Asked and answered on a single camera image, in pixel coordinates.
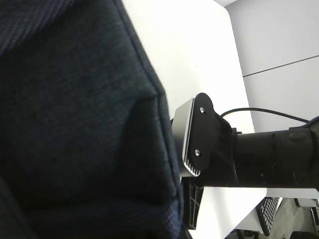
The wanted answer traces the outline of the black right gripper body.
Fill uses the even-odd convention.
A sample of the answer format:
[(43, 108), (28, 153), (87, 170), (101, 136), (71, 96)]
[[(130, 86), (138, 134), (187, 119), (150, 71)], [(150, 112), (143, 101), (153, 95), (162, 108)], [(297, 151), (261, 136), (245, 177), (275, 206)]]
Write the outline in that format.
[(181, 177), (183, 189), (183, 227), (196, 229), (200, 203), (205, 186), (222, 186), (236, 181), (237, 176), (232, 161), (232, 128), (221, 117), (212, 119), (212, 152), (210, 164), (198, 177)]

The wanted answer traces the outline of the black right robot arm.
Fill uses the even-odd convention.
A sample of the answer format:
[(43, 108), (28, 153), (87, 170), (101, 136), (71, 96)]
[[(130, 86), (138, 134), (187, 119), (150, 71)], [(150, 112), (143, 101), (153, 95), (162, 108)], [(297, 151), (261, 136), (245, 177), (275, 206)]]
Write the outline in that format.
[(241, 134), (218, 115), (172, 121), (184, 190), (183, 223), (197, 226), (204, 187), (319, 187), (319, 120)]

